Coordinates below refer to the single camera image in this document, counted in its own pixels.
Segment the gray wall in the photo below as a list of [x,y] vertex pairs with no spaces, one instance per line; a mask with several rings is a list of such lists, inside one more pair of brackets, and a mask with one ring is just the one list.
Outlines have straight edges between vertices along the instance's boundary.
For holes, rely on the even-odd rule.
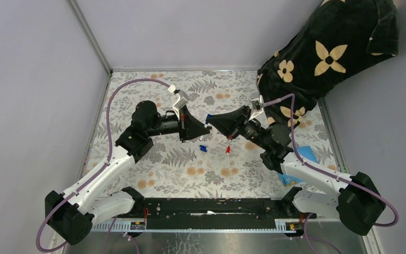
[[75,181],[105,82],[66,1],[0,0],[0,253],[39,253],[44,197]]
[[[386,254],[406,253],[406,1],[400,1],[400,55],[346,80],[327,96],[349,170],[369,174],[401,220],[380,228]],[[379,222],[390,222],[385,211]]]
[[260,67],[321,0],[79,0],[113,68]]

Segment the black cloth with flowers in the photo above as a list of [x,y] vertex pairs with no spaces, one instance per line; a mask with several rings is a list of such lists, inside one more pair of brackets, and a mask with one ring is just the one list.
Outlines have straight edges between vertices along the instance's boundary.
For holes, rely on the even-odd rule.
[[[335,85],[398,54],[397,11],[392,0],[324,0],[301,31],[257,71],[268,102],[296,95],[294,124]],[[290,99],[265,108],[290,126]]]

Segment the floral tablecloth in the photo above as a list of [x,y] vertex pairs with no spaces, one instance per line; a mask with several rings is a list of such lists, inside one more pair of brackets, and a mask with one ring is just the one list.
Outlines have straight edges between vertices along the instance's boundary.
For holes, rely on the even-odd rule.
[[[255,71],[165,71],[113,73],[106,102],[123,83],[137,78],[155,78],[174,84],[190,96],[190,113],[200,121],[207,114],[233,111],[250,104],[251,92],[257,91]],[[173,96],[156,83],[135,83],[122,89],[110,109],[113,141],[127,128],[140,101],[156,103],[160,114],[171,109]],[[105,111],[97,125],[84,174],[107,156],[108,140]],[[267,126],[265,115],[259,117]],[[292,186],[284,186],[278,173],[269,171],[261,162],[263,152],[255,144],[238,137],[227,140],[213,128],[202,141],[179,142],[177,134],[153,137],[154,147],[133,168],[122,172],[104,191],[110,195],[132,186],[145,197],[282,197]],[[337,169],[329,139],[318,107],[308,112],[296,129],[299,146],[311,146],[320,164]],[[199,145],[208,147],[202,152]],[[298,184],[310,191],[312,186]]]

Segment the small blue object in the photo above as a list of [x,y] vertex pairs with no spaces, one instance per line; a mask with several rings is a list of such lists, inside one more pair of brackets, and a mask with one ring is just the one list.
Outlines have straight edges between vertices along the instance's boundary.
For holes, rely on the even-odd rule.
[[203,146],[203,145],[201,144],[201,145],[200,145],[200,151],[208,152],[208,148],[205,147],[205,146]]
[[[298,147],[297,149],[301,156],[303,156],[306,159],[311,160],[315,163],[318,163],[317,157],[315,157],[315,155],[313,154],[313,151],[310,147]],[[278,176],[279,176],[279,179],[281,180],[281,182],[284,183],[284,186],[302,182],[301,179],[293,177],[293,176],[289,176],[286,174],[278,174]]]

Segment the blue paper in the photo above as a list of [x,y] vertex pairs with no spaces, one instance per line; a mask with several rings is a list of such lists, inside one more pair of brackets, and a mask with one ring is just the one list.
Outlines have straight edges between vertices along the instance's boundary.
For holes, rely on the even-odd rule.
[[[307,146],[307,147],[298,147],[298,152],[301,156],[305,157],[308,160],[311,160],[315,163],[318,163],[317,158],[313,154],[312,149]],[[301,179],[289,176],[286,174],[278,174],[279,179],[281,180],[282,183],[284,183],[284,186],[291,185],[291,184],[296,184],[302,182]]]

